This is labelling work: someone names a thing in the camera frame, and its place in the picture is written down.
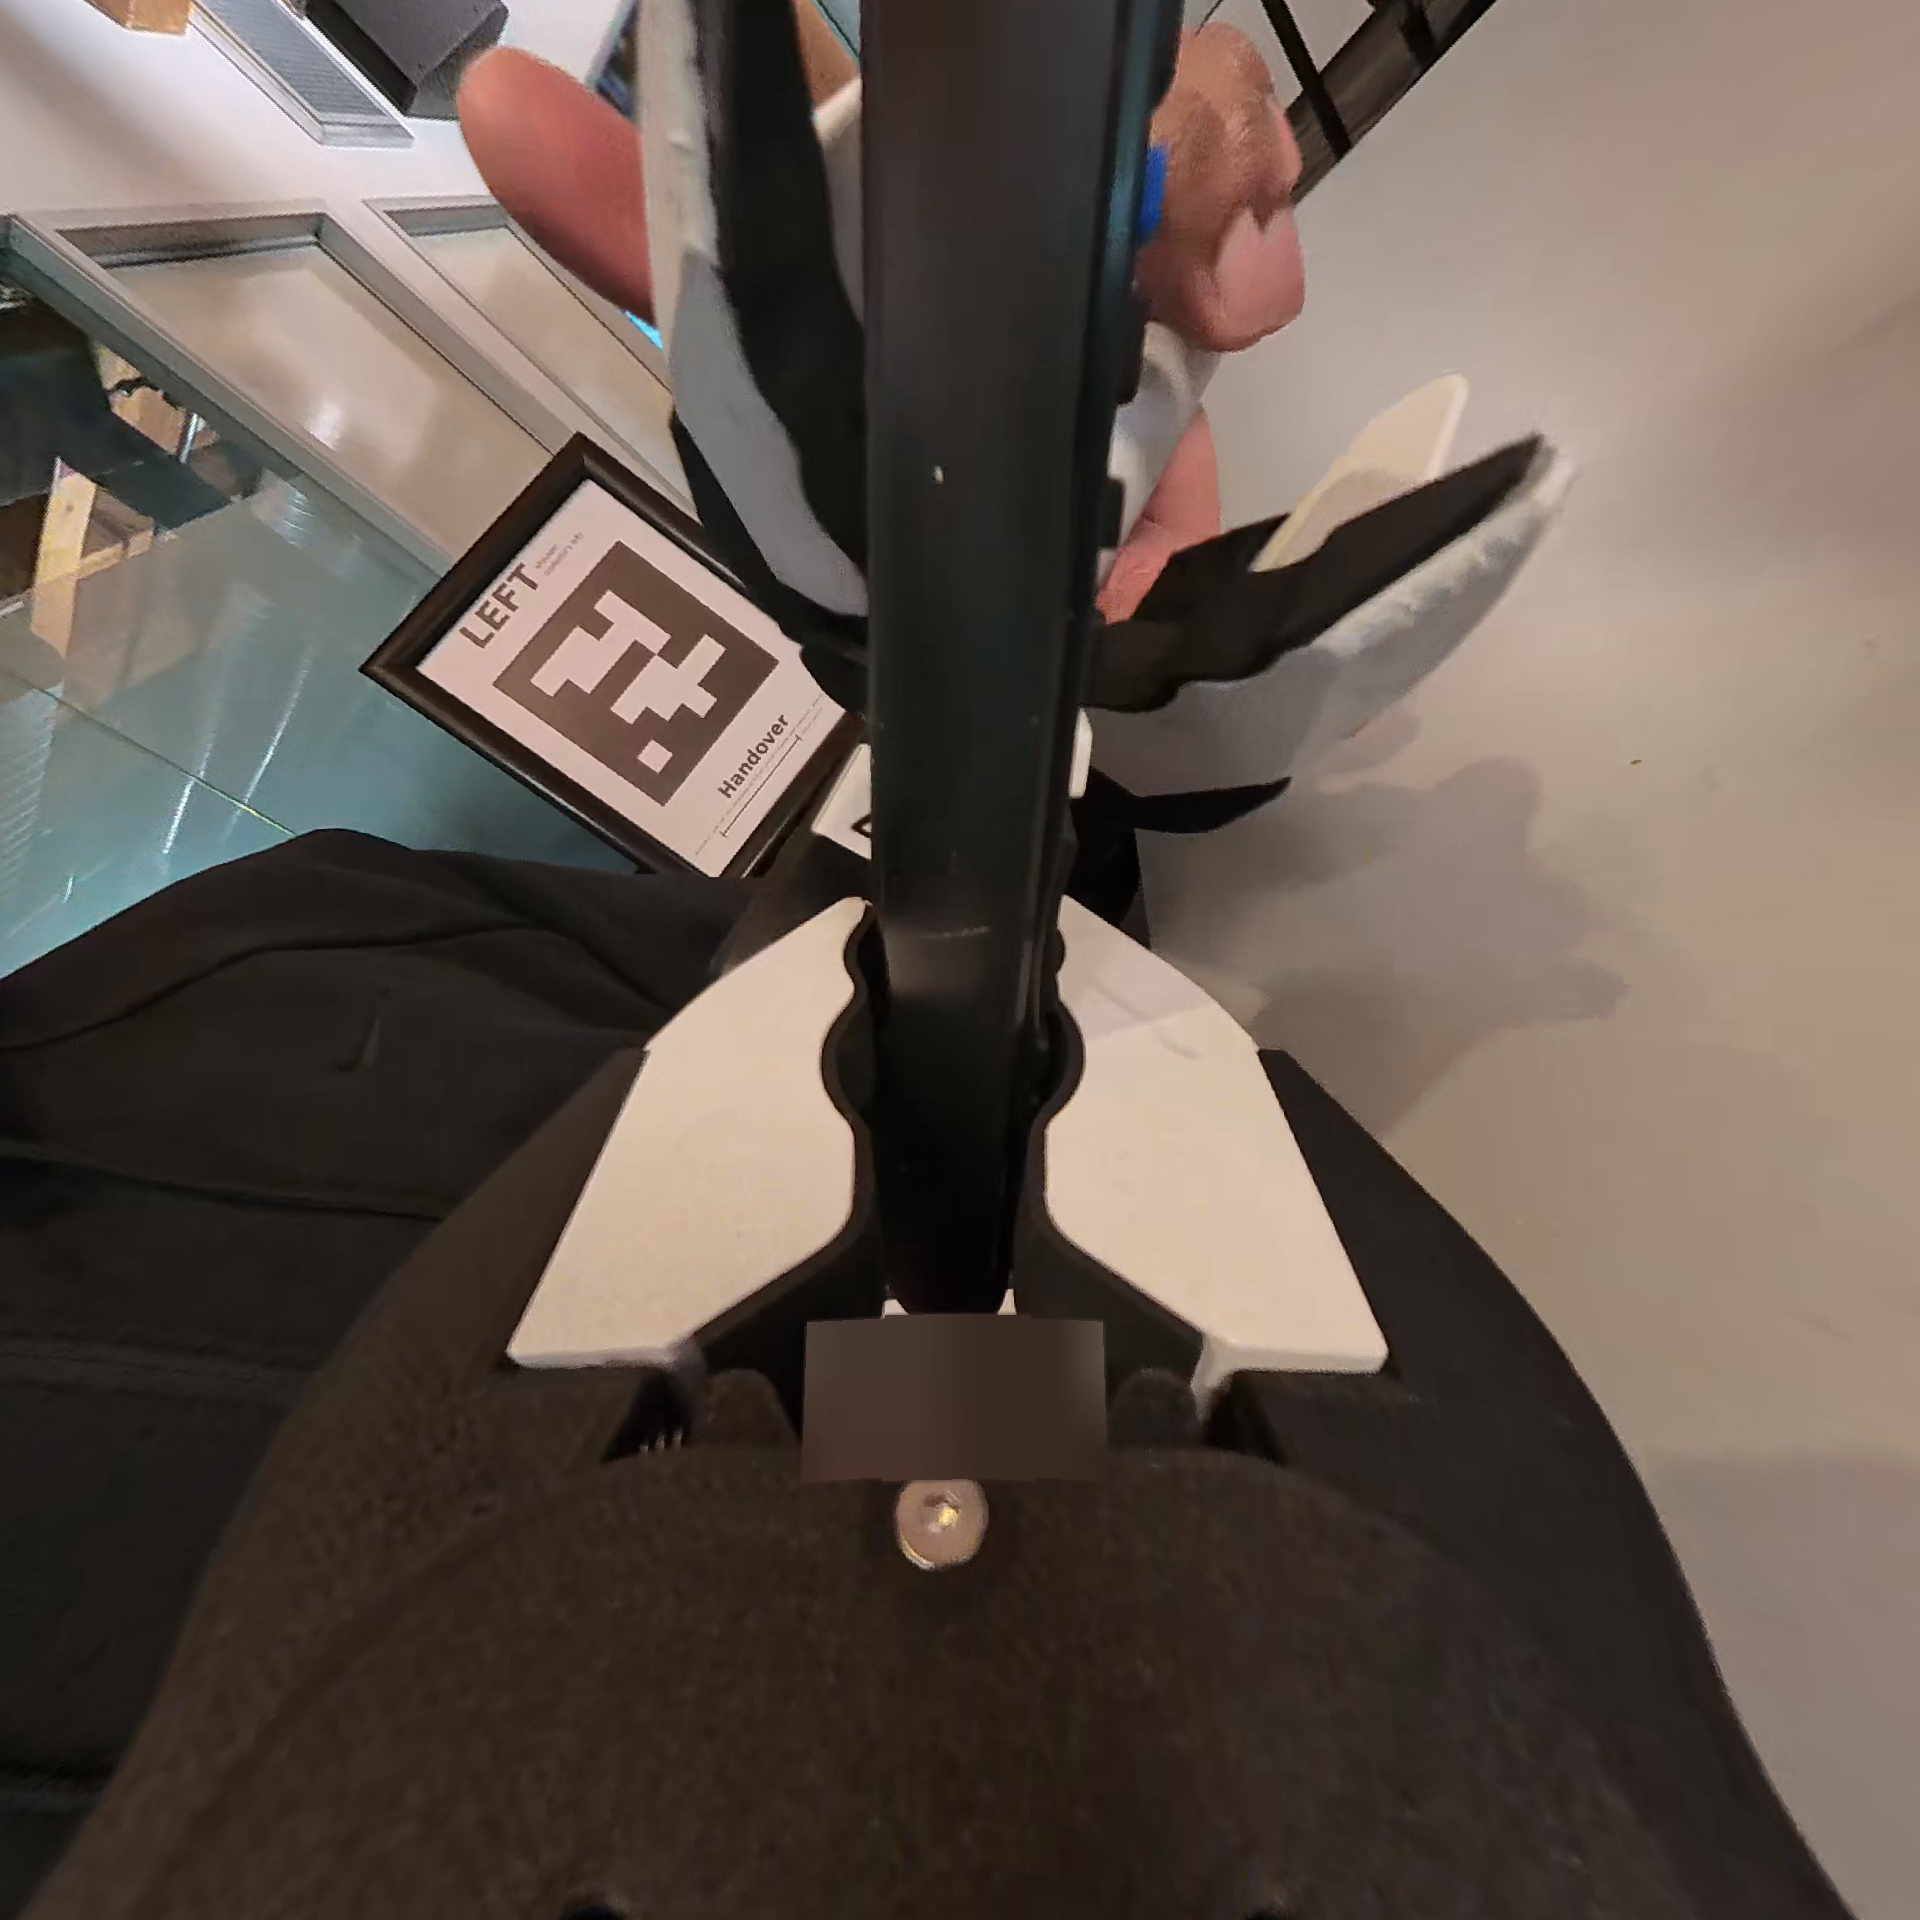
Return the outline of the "black metal stand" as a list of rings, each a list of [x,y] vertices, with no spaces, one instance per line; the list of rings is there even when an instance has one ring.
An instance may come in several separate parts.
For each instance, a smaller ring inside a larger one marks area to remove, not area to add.
[[[1308,50],[1293,6],[1261,6],[1285,70],[1300,84],[1300,97],[1288,105],[1302,158],[1296,199],[1306,199],[1453,54],[1493,2],[1366,2],[1362,9],[1356,32],[1336,54],[1318,58]]]

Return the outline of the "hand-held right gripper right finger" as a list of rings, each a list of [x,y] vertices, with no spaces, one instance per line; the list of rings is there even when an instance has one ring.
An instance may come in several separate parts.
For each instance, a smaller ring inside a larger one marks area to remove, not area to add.
[[[1382,1373],[1386,1338],[1258,1045],[1074,900],[1060,937],[1063,1082],[1030,1142],[1015,1308],[1096,1324],[1111,1389]]]

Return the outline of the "person's left hand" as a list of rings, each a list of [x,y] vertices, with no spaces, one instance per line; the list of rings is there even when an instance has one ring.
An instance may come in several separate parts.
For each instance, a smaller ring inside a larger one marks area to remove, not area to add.
[[[497,45],[459,86],[459,124],[515,225],[595,296],[653,322],[634,123],[552,62]],[[1293,324],[1305,305],[1302,155],[1247,37],[1227,24],[1184,37],[1154,143],[1166,149],[1166,205],[1138,267],[1150,320],[1215,356]],[[1166,563],[1221,529],[1214,424],[1197,406],[1107,569],[1104,617],[1133,617]]]

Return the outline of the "person's black sweater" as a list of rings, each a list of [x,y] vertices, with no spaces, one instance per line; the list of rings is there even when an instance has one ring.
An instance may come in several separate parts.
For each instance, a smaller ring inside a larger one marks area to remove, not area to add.
[[[510,1361],[473,1214],[761,900],[327,831],[6,980],[6,1916],[900,1914],[776,1367]]]

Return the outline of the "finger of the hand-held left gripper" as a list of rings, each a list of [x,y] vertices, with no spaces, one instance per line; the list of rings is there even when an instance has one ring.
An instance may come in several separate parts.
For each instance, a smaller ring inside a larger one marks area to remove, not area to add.
[[[869,703],[861,86],[813,98],[794,6],[642,2],[634,54],[671,436],[710,551]]]
[[[1111,804],[1270,804],[1473,637],[1570,465],[1541,436],[1453,465],[1470,390],[1382,410],[1290,514],[1184,546],[1105,628],[1086,779]]]

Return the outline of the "black framed tag sign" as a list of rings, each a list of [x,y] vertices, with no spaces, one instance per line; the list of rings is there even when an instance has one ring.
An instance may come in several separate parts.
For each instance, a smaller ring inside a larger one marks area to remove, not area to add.
[[[855,739],[702,528],[587,436],[362,677],[645,871],[755,875]]]

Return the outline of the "metal vent grille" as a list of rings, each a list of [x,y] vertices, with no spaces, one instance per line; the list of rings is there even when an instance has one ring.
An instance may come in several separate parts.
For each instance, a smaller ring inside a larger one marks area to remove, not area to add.
[[[309,140],[405,152],[407,123],[305,18],[283,2],[194,2],[194,27]]]

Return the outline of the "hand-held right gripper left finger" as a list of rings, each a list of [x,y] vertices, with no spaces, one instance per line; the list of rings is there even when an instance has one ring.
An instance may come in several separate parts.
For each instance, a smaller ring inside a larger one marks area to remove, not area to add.
[[[825,906],[645,1048],[508,1338],[515,1367],[781,1364],[788,1325],[884,1316],[869,918]]]

